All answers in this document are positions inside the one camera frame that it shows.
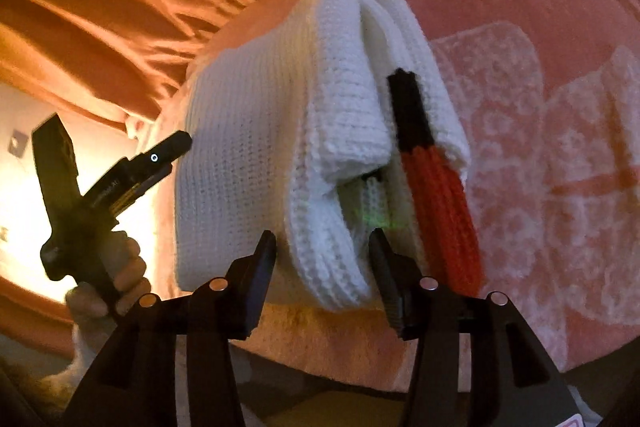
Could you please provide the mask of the left hand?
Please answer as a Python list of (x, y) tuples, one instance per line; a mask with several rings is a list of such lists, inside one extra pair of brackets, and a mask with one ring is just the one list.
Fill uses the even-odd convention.
[(151, 291), (146, 263), (139, 244), (124, 231), (112, 232), (100, 251), (113, 294), (106, 303), (99, 291), (86, 282), (78, 283), (65, 295), (65, 303), (79, 337), (92, 352), (99, 352), (140, 297)]

